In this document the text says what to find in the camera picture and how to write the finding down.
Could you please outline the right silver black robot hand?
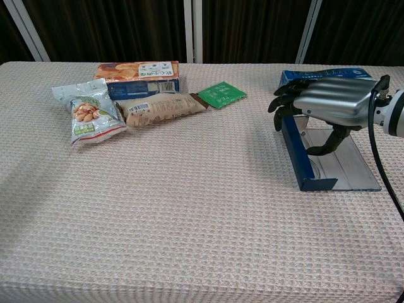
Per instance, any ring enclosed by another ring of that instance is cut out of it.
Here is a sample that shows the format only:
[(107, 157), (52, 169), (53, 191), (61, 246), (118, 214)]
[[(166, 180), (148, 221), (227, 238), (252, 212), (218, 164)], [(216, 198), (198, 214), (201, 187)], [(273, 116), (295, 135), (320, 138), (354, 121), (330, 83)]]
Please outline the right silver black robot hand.
[(305, 115), (333, 126), (321, 146), (307, 149), (308, 155), (324, 156), (334, 152), (351, 131), (367, 127), (369, 99), (374, 80), (329, 76), (318, 79), (297, 78), (279, 87), (268, 107), (274, 113), (277, 131), (285, 117)]

